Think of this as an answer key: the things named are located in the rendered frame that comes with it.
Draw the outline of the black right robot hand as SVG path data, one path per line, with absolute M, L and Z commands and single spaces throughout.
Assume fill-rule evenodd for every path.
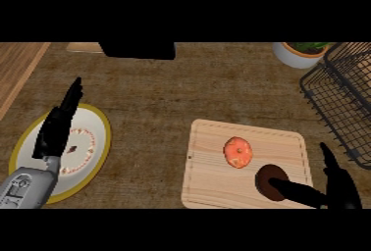
M 325 157 L 324 173 L 328 178 L 326 193 L 309 185 L 300 184 L 278 177 L 267 180 L 285 199 L 316 209 L 362 209 L 360 198 L 353 179 L 346 169 L 337 163 L 334 152 L 325 143 L 321 143 Z

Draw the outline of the white pot with green plant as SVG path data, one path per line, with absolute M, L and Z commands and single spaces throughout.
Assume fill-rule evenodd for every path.
M 329 47 L 325 46 L 318 54 L 298 52 L 285 42 L 272 43 L 272 52 L 276 59 L 284 65 L 294 69 L 309 69 L 321 61 L 328 52 Z

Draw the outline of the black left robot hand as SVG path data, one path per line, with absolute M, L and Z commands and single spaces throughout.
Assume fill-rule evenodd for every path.
M 75 115 L 78 102 L 83 97 L 81 78 L 77 77 L 66 91 L 62 103 L 56 106 L 43 121 L 34 148 L 34 159 L 59 157 L 65 150 L 69 127 Z

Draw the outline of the black appliance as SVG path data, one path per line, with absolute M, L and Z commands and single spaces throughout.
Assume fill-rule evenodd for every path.
M 100 42 L 100 47 L 109 57 L 174 60 L 174 43 Z

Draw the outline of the white plate with yellow rim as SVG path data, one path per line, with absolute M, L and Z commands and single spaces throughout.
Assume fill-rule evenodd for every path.
M 9 173 L 19 167 L 46 169 L 43 160 L 32 158 L 43 115 L 26 128 L 9 161 Z M 68 142 L 60 157 L 57 183 L 47 204 L 71 197 L 88 184 L 105 163 L 111 149 L 111 123 L 103 112 L 88 104 L 78 104 L 72 118 Z

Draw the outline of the pale wooden cutting board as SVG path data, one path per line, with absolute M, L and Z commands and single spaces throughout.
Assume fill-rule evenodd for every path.
M 253 147 L 248 165 L 233 168 L 223 147 L 232 137 Z M 300 133 L 198 119 L 190 124 L 182 202 L 192 209 L 301 209 L 290 200 L 272 201 L 256 188 L 260 168 L 276 165 L 291 181 L 312 185 L 306 143 Z

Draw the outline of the dark brown round item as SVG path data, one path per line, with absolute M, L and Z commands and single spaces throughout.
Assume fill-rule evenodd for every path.
M 260 168 L 256 174 L 256 188 L 260 195 L 269 200 L 282 201 L 284 196 L 281 195 L 278 189 L 269 184 L 269 180 L 272 178 L 288 180 L 288 175 L 276 165 L 267 164 Z

